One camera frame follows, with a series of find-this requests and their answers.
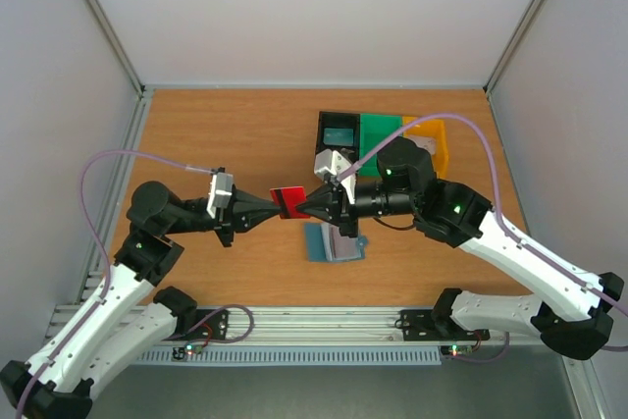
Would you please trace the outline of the teal blue card holder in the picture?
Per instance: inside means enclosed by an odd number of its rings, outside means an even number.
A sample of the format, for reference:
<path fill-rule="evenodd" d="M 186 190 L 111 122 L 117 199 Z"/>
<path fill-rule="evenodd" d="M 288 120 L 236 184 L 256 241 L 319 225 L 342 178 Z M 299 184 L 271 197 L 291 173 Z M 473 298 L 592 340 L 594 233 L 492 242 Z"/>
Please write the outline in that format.
<path fill-rule="evenodd" d="M 307 260 L 316 263 L 342 263 L 363 260 L 369 243 L 366 236 L 342 236 L 328 223 L 305 223 L 304 236 Z"/>

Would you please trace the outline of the pink red credit card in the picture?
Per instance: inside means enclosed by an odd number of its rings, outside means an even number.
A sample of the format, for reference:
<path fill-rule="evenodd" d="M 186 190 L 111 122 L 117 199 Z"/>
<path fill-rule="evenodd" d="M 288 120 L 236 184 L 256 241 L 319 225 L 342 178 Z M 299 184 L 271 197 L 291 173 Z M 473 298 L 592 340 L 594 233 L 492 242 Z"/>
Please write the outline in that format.
<path fill-rule="evenodd" d="M 356 242 L 356 238 L 341 236 L 340 234 L 332 233 L 329 240 L 328 259 L 331 262 L 354 259 L 360 254 Z"/>

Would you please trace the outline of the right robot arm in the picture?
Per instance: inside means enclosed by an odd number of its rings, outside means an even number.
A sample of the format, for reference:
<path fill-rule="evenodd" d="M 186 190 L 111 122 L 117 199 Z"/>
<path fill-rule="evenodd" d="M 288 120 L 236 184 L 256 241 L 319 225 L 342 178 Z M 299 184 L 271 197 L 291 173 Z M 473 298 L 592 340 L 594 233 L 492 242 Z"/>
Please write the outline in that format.
<path fill-rule="evenodd" d="M 461 331 L 516 333 L 540 340 L 563 356 L 588 360 L 606 348 L 612 302 L 623 280 L 611 272 L 587 272 L 560 258 L 508 223 L 493 203 L 463 183 L 438 178 L 430 153 L 405 137 L 377 154 L 380 179 L 340 178 L 347 169 L 337 152 L 324 184 L 298 204 L 299 212 L 355 237 L 362 219 L 409 215 L 425 237 L 458 248 L 500 269 L 529 290 L 527 295 L 482 295 L 447 288 L 426 328 L 440 338 Z"/>

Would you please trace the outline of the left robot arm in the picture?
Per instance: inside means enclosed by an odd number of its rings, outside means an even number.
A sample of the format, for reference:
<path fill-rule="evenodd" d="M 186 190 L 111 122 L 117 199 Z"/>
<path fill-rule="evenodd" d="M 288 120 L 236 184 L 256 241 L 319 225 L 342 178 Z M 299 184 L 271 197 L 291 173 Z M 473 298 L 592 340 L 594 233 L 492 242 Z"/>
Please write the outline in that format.
<path fill-rule="evenodd" d="M 163 183 L 143 183 L 127 212 L 130 232 L 92 295 L 62 330 L 29 360 L 8 362 L 1 388 L 19 418 L 84 418 L 104 387 L 160 340 L 195 331 L 212 336 L 183 291 L 160 288 L 183 254 L 176 234 L 213 232 L 224 247 L 275 217 L 274 202 L 216 175 L 208 196 L 181 200 Z"/>

